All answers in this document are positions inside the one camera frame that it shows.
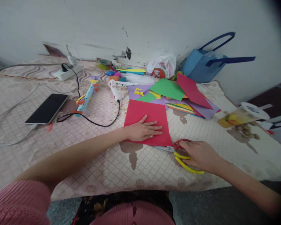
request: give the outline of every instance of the phone screen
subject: phone screen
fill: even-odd
[[[66,102],[68,95],[51,94],[25,123],[47,124],[51,122],[55,114]]]

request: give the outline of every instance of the person's left hand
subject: person's left hand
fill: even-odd
[[[154,124],[157,124],[157,121],[144,123],[146,118],[147,115],[145,115],[138,123],[124,127],[126,139],[140,142],[152,138],[154,135],[162,134],[162,132],[156,131],[160,130],[162,126],[153,126]]]

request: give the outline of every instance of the scissors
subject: scissors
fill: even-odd
[[[164,150],[164,151],[167,151],[167,152],[171,152],[175,155],[175,159],[179,162],[179,164],[184,168],[186,169],[188,172],[191,172],[191,173],[195,173],[195,174],[203,174],[205,173],[205,171],[203,170],[193,170],[191,168],[189,168],[187,165],[184,164],[184,162],[182,162],[181,159],[191,159],[190,156],[183,156],[183,155],[180,155],[179,153],[176,152],[176,149],[184,149],[183,147],[181,147],[179,145],[179,142],[180,141],[186,141],[186,142],[191,142],[191,140],[189,139],[180,139],[178,141],[176,141],[174,143],[174,146],[153,146],[155,148],[158,148],[158,149],[161,149],[161,150]]]

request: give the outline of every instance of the blue bag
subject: blue bag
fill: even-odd
[[[218,48],[222,47],[229,41],[231,41],[234,36],[235,32],[229,32],[218,36],[217,38],[211,40],[206,45],[199,49],[194,49],[191,54],[187,57],[184,65],[181,68],[181,71],[184,75],[189,77],[190,79],[196,81],[197,83],[207,83],[210,82],[216,74],[226,65],[226,63],[243,63],[243,62],[250,62],[254,61],[256,57],[237,57],[237,58],[228,58],[227,56],[223,56],[223,58],[216,58],[215,56],[206,56],[209,51],[203,50],[207,45],[211,44],[212,42],[225,37],[231,36],[227,41],[213,49],[213,51],[217,50]]]

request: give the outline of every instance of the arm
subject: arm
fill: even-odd
[[[180,141],[180,145],[192,157],[184,160],[186,164],[223,178],[269,215],[281,210],[281,195],[220,157],[208,143]]]
[[[136,124],[119,128],[59,151],[24,171],[13,182],[39,181],[48,186],[52,193],[59,182],[77,172],[107,148],[126,139],[143,141],[152,138],[153,135],[160,135],[161,132],[156,130],[161,129],[162,126],[152,126],[157,121],[143,123],[146,118],[147,115]]]

